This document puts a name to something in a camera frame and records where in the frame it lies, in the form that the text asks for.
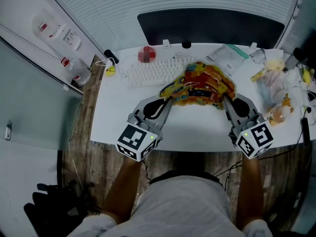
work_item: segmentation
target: wooden floor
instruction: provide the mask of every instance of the wooden floor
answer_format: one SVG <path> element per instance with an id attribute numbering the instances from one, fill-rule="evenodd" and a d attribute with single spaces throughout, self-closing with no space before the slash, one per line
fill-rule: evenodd
<path id="1" fill-rule="evenodd" d="M 67 184 L 76 180 L 79 184 L 92 182 L 92 203 L 102 208 L 104 198 L 111 187 L 123 161 L 123 155 L 116 152 L 113 145 L 90 141 L 91 126 L 94 107 L 100 87 L 103 70 L 92 66 L 92 76 L 89 83 L 82 89 L 83 100 L 75 121 L 69 143 L 69 150 L 63 153 L 63 182 Z M 262 157 L 277 155 L 289 150 L 291 147 L 270 149 Z M 149 164 L 149 178 L 155 178 L 181 162 L 191 167 L 192 164 L 203 165 L 206 172 L 216 175 L 230 168 L 241 160 L 241 152 L 221 153 L 184 153 L 152 151 L 146 158 Z M 191 159 L 190 164 L 183 159 Z M 277 213 L 277 228 L 287 229 L 297 213 L 293 204 L 298 192 L 306 190 L 306 169 L 311 159 L 311 149 L 299 145 L 295 150 L 277 158 L 264 159 L 261 163 L 262 181 L 264 184 L 265 215 Z M 219 176 L 225 185 L 228 172 Z M 227 183 L 227 194 L 232 207 L 232 220 L 236 219 L 237 197 L 240 183 L 241 168 L 232 170 Z M 147 187 L 145 167 L 142 166 L 141 178 L 138 186 L 138 195 Z"/>

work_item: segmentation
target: window blind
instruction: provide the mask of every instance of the window blind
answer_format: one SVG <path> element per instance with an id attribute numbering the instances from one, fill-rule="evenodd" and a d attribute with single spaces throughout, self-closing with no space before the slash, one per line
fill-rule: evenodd
<path id="1" fill-rule="evenodd" d="M 103 49 L 147 45 L 137 15 L 176 8 L 219 8 L 252 13 L 281 23 L 292 0 L 57 0 Z"/>
<path id="2" fill-rule="evenodd" d="M 292 53 L 296 47 L 301 47 L 310 34 L 316 30 L 316 0 L 302 0 L 297 18 L 286 37 L 281 49 Z"/>

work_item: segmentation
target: black chair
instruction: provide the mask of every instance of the black chair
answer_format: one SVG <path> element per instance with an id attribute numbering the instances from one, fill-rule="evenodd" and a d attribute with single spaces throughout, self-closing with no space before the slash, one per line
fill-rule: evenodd
<path id="1" fill-rule="evenodd" d="M 93 184 L 84 186 L 78 197 L 73 187 L 75 183 L 71 181 L 64 188 L 38 184 L 38 190 L 47 194 L 34 192 L 34 204 L 26 204 L 24 211 L 39 237 L 65 237 L 87 216 L 85 197 Z"/>

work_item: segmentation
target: black monitor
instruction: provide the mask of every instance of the black monitor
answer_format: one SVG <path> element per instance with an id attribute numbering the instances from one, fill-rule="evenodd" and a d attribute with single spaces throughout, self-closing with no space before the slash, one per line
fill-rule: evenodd
<path id="1" fill-rule="evenodd" d="M 273 48 L 284 25 L 275 20 L 234 10 L 184 8 L 152 11 L 137 17 L 149 45 L 225 43 Z"/>

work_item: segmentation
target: person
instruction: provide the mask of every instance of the person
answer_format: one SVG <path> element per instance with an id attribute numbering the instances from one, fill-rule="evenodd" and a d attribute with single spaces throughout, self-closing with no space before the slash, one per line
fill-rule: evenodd
<path id="1" fill-rule="evenodd" d="M 170 171 L 152 180 L 131 214 L 141 162 L 124 157 L 102 213 L 86 217 L 69 237 L 272 237 L 263 220 L 257 158 L 242 158 L 236 226 L 218 178 Z"/>

